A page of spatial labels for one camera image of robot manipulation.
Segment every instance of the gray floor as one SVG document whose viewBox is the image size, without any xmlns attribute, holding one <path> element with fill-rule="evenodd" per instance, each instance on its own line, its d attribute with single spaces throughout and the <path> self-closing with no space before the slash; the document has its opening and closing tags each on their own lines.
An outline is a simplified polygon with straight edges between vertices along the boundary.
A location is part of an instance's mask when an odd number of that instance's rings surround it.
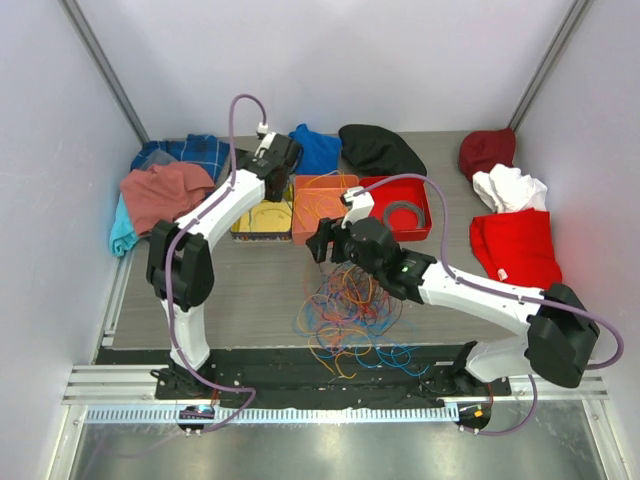
<svg viewBox="0 0 640 480">
<path fill-rule="evenodd" d="M 495 405 L 490 429 L 516 424 L 528 409 L 529 402 Z M 71 478 L 606 478 L 581 402 L 542 402 L 533 421 L 505 437 L 474 437 L 449 423 L 229 426 L 145 453 L 175 431 L 173 425 L 85 426 Z"/>
<path fill-rule="evenodd" d="M 469 246 L 469 225 L 490 213 L 457 169 L 460 142 L 466 132 L 408 133 L 403 137 L 423 159 L 429 176 L 443 189 L 451 212 L 449 258 L 462 270 L 484 275 Z M 250 148 L 251 142 L 241 145 Z M 429 194 L 434 226 L 424 242 L 408 248 L 439 257 L 442 234 L 440 204 Z M 168 348 L 162 307 L 145 281 L 147 244 L 135 250 L 113 348 Z M 317 281 L 317 267 L 306 247 L 286 244 L 238 244 L 225 236 L 213 253 L 216 284 L 205 308 L 207 339 L 212 347 L 305 346 L 293 332 L 293 318 L 305 299 L 305 271 Z M 406 304 L 404 322 L 389 332 L 399 342 L 464 343 L 504 338 L 500 327 L 438 307 Z"/>
</svg>

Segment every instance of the plaid shirt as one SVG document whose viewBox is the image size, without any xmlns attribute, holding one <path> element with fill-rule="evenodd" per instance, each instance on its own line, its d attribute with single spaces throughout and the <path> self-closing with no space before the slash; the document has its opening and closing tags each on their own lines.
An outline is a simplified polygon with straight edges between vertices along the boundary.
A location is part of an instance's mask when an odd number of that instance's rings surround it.
<svg viewBox="0 0 640 480">
<path fill-rule="evenodd" d="M 224 162 L 229 154 L 229 144 L 213 135 L 193 135 L 187 141 L 154 140 L 142 146 L 142 150 L 131 162 L 131 170 L 140 168 L 155 150 L 164 150 L 180 162 L 189 162 L 204 168 L 214 183 L 218 181 Z"/>
</svg>

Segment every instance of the black cloth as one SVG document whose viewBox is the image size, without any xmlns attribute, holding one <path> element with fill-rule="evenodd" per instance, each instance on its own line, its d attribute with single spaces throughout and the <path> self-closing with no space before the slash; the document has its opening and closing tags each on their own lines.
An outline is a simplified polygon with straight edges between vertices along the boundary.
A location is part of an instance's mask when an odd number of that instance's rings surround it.
<svg viewBox="0 0 640 480">
<path fill-rule="evenodd" d="M 427 174 L 400 135 L 374 125 L 345 125 L 338 131 L 343 158 L 366 175 Z"/>
</svg>

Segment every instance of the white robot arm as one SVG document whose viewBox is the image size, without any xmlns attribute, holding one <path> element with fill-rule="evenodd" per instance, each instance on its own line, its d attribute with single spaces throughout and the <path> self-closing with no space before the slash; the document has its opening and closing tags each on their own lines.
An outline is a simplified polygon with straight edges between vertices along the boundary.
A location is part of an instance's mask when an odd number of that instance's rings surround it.
<svg viewBox="0 0 640 480">
<path fill-rule="evenodd" d="M 227 179 L 198 208 L 180 217 L 175 223 L 160 221 L 150 237 L 147 281 L 154 286 L 168 317 L 168 309 L 175 314 L 176 339 L 188 363 L 205 378 L 210 348 L 204 329 L 204 301 L 214 284 L 211 252 L 224 235 L 244 213 L 262 200 L 280 201 L 286 189 L 289 175 L 298 159 L 301 147 L 298 143 L 276 133 L 268 133 L 252 155 L 238 162 L 235 183 Z M 165 258 L 168 246 L 177 232 L 201 217 L 201 213 L 220 197 L 229 193 L 205 216 L 189 229 L 178 244 L 171 272 L 173 299 L 166 298 Z M 178 355 L 175 345 L 171 348 L 171 360 L 176 368 L 191 378 Z"/>
<path fill-rule="evenodd" d="M 401 248 L 387 227 L 369 217 L 373 199 L 362 190 L 349 189 L 343 196 L 349 206 L 345 217 L 322 219 L 307 241 L 316 262 L 326 260 L 327 245 L 333 242 L 334 263 L 353 262 L 394 297 L 466 312 L 515 334 L 504 340 L 467 344 L 456 361 L 458 370 L 453 371 L 457 383 L 490 383 L 510 375 L 537 373 L 563 387 L 580 384 L 600 333 L 598 327 L 579 315 L 520 300 L 553 300 L 584 310 L 569 287 L 555 284 L 541 291 L 508 285 L 447 269 L 430 255 Z M 480 288 L 458 282 L 460 277 Z"/>
</svg>

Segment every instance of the tangled wire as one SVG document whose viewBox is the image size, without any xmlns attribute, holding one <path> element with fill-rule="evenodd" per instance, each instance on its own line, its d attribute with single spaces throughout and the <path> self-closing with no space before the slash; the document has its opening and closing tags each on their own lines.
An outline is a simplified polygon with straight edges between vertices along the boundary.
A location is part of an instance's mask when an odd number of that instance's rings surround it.
<svg viewBox="0 0 640 480">
<path fill-rule="evenodd" d="M 427 371 L 428 367 L 422 371 L 409 368 L 411 352 L 417 347 L 396 344 L 385 336 L 400 320 L 401 301 L 356 265 L 345 263 L 328 274 L 321 273 L 321 285 L 315 293 L 310 293 L 305 277 L 307 299 L 294 320 L 294 330 L 308 338 L 309 349 L 318 362 L 333 375 L 346 379 L 356 374 L 342 371 L 342 356 L 355 357 L 366 368 L 386 365 L 416 377 Z M 366 356 L 377 357 L 377 362 L 365 361 Z"/>
</svg>

